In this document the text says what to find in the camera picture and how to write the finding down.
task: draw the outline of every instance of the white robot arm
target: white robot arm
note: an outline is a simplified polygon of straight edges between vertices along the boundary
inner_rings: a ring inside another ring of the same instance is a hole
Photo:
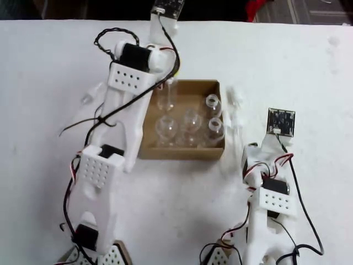
[[[101,118],[89,131],[85,148],[77,155],[80,160],[77,169],[73,170],[74,186],[70,188],[69,185],[64,202],[72,240],[81,252],[85,248],[90,253],[90,263],[96,254],[108,253],[115,241],[115,187],[118,179],[129,173],[135,164],[152,91],[173,78],[180,66],[171,38],[177,32],[176,20],[184,0],[172,2],[174,5],[170,5],[170,1],[156,1],[151,11],[151,44],[148,48],[140,46],[137,37],[136,44],[119,42],[114,53],[100,46],[100,36],[109,31],[127,32],[125,29],[102,31],[95,41],[113,61]],[[174,52],[160,50],[166,45],[171,45],[170,50]],[[116,124],[120,124],[124,131],[115,135],[123,143],[119,148],[108,145],[106,141],[107,131],[113,130]]]

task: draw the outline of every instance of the white surface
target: white surface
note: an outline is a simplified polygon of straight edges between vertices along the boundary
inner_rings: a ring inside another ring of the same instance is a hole
[[[241,89],[244,142],[263,139],[268,107],[296,111],[289,149],[326,250],[324,257],[301,251],[301,265],[349,262],[353,28],[179,25],[179,78],[218,79]],[[108,76],[109,56],[93,45],[107,27],[127,27],[147,40],[148,22],[0,22],[3,264],[50,264],[71,246],[58,224],[68,164],[90,124],[56,135],[83,93]],[[102,42],[113,49],[125,37],[111,34]],[[138,160],[121,176],[116,234],[133,263],[197,264],[204,244],[243,220],[248,192],[240,176],[227,174],[233,164],[231,156],[219,163]],[[297,243],[316,244],[301,211],[298,217]]]

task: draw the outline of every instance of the plastic part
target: plastic part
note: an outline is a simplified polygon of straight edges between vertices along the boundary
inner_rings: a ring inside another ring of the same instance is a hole
[[[68,205],[71,223],[76,227],[89,224],[97,228],[97,252],[105,254],[114,242],[117,208],[114,206],[116,179],[122,171],[125,159],[117,154],[109,158],[99,156],[102,149],[88,146],[82,151],[81,166],[77,172],[77,183],[73,187]],[[89,212],[95,223],[84,220],[83,215]]]
[[[177,80],[171,78],[164,85],[156,89],[157,92],[157,107],[158,109],[168,112],[175,106],[177,97]]]
[[[259,207],[288,216],[297,216],[295,199],[289,195],[261,187],[254,192],[250,200],[252,207]]]
[[[174,145],[174,138],[178,132],[178,123],[175,119],[165,115],[157,120],[155,129],[158,135],[158,147],[172,147]]]
[[[206,97],[206,118],[219,118],[222,114],[221,101],[215,94],[210,94]]]
[[[200,141],[199,129],[201,125],[202,117],[195,109],[188,109],[183,117],[176,144],[180,147],[196,147]]]
[[[118,63],[112,63],[108,86],[120,91],[139,95],[156,82],[155,75],[145,73]]]
[[[228,257],[221,247],[216,247],[207,263],[207,265],[227,265]]]
[[[117,63],[112,63],[108,80],[108,89],[106,91],[101,115],[107,115],[111,111],[130,101],[134,95],[147,90],[156,83],[157,77],[157,75],[151,73],[134,70]],[[125,151],[125,172],[130,172],[136,162],[143,134],[142,125],[151,95],[152,92],[147,93],[133,105],[116,113],[107,120],[109,124],[120,123],[124,128],[124,134],[120,134],[121,139],[119,140],[122,144],[121,146],[118,146],[118,148]],[[114,130],[114,128],[108,127],[105,124],[96,128],[92,135],[91,144],[95,146],[101,146],[104,144],[104,136],[108,130]]]
[[[122,51],[124,49],[125,44],[127,43],[127,41],[122,40],[119,41],[116,45],[115,45],[115,49],[114,49],[114,55],[116,57],[117,60],[120,59],[120,56],[122,54]]]
[[[66,262],[74,261],[77,255],[77,250],[74,248]],[[115,245],[110,247],[106,255],[98,256],[97,261],[97,265],[127,265],[123,259],[122,253],[120,253],[119,248]],[[73,265],[90,265],[90,263],[80,253],[78,260],[74,262]]]
[[[168,55],[159,50],[152,50],[149,59],[148,67],[153,72],[163,72],[167,68]]]
[[[201,147],[215,147],[224,138],[223,123],[219,118],[212,118],[204,132]]]

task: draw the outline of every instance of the cardboard box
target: cardboard box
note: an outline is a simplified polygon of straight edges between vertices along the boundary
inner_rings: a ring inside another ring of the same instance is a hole
[[[143,123],[143,139],[139,158],[153,160],[218,160],[223,154],[224,139],[214,148],[156,147],[158,135],[155,131],[156,121],[165,114],[176,119],[180,125],[181,119],[188,108],[194,108],[202,114],[205,98],[216,94],[220,98],[220,83],[216,80],[179,80],[177,85],[175,107],[164,113],[157,107],[156,92],[152,94],[145,122]]]

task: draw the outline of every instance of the clear glass bottle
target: clear glass bottle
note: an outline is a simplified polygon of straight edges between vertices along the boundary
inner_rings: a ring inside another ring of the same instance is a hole
[[[155,130],[158,135],[157,147],[173,147],[178,132],[178,123],[170,116],[164,115],[156,121]]]
[[[210,94],[206,97],[206,114],[207,119],[219,118],[222,114],[221,101],[215,94]]]
[[[212,118],[208,122],[208,127],[206,128],[202,142],[199,147],[216,147],[217,144],[224,138],[224,127],[223,122],[219,118]]]
[[[188,109],[182,119],[180,133],[176,139],[176,144],[180,147],[196,147],[200,141],[200,128],[202,117],[195,109]]]
[[[170,78],[157,88],[157,107],[168,112],[175,106],[177,97],[177,79]]]

